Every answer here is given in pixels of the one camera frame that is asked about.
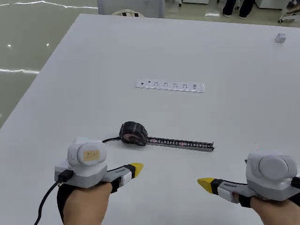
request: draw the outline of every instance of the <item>hand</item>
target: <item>hand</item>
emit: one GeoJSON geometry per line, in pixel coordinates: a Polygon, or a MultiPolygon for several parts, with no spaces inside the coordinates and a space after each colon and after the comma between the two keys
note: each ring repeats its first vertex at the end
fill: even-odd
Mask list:
{"type": "Polygon", "coordinates": [[[268,202],[253,197],[250,205],[264,225],[300,225],[300,207],[290,200],[268,202]]]}
{"type": "Polygon", "coordinates": [[[99,187],[76,189],[66,201],[63,213],[65,225],[100,225],[104,219],[110,183],[99,187]]]}

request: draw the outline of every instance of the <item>person's leg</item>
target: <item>person's leg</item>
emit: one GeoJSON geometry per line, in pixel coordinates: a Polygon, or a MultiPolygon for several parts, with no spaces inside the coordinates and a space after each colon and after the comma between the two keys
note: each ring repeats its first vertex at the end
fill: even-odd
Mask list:
{"type": "Polygon", "coordinates": [[[236,0],[227,0],[226,5],[223,8],[224,16],[229,17],[232,15],[235,2],[236,0]]]}
{"type": "Polygon", "coordinates": [[[252,10],[255,0],[244,0],[240,8],[240,18],[246,18],[252,10]]]}

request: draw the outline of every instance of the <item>floor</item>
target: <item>floor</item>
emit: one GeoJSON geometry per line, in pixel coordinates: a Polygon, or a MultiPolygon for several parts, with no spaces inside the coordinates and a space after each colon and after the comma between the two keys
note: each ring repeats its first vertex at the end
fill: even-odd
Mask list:
{"type": "MultiPolygon", "coordinates": [[[[166,18],[227,23],[250,23],[278,26],[280,10],[256,6],[246,20],[234,12],[231,18],[220,13],[224,1],[182,7],[168,0],[166,18]]],[[[0,3],[0,127],[54,51],[80,13],[97,14],[97,1],[2,0],[0,3]]],[[[300,27],[300,19],[280,26],[300,27]]]]}

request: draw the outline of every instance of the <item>white power strip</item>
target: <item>white power strip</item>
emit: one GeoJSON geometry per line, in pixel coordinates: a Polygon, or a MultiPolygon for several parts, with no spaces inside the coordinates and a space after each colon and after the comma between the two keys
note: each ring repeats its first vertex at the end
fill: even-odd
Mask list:
{"type": "Polygon", "coordinates": [[[150,89],[161,89],[161,90],[180,90],[180,91],[190,91],[190,92],[205,91],[205,85],[203,82],[190,83],[190,82],[173,82],[173,81],[142,79],[136,81],[135,86],[137,88],[150,88],[150,89]]]}

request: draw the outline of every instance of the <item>tape measure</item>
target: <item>tape measure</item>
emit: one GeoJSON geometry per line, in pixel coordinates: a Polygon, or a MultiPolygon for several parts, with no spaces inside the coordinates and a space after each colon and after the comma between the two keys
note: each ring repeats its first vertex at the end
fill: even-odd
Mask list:
{"type": "Polygon", "coordinates": [[[105,143],[111,140],[121,140],[124,143],[136,144],[139,146],[145,146],[146,144],[149,144],[197,151],[211,152],[214,150],[213,143],[148,137],[145,127],[142,124],[133,121],[128,121],[122,124],[119,137],[106,139],[102,142],[105,143]]]}

